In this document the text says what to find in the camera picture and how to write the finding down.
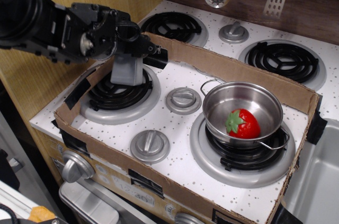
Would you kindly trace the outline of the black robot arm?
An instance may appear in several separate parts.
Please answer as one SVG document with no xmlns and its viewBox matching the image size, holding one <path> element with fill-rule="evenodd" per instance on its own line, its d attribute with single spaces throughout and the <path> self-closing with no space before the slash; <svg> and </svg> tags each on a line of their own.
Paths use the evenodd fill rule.
<svg viewBox="0 0 339 224">
<path fill-rule="evenodd" d="M 17 49 L 52 62 L 82 64 L 131 55 L 163 68 L 167 52 L 142 34 L 128 13 L 99 4 L 52 0 L 1 0 L 1 48 Z"/>
</svg>

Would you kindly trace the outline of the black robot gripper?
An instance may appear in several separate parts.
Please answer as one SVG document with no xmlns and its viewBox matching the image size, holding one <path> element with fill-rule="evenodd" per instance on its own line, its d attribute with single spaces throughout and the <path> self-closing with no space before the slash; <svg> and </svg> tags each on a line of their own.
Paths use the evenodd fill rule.
<svg viewBox="0 0 339 224">
<path fill-rule="evenodd" d="M 122 21 L 116 24 L 115 33 L 124 44 L 124 52 L 136 57 L 147 57 L 161 53 L 161 47 L 151 42 L 150 37 L 142 34 L 138 24 Z"/>
</svg>

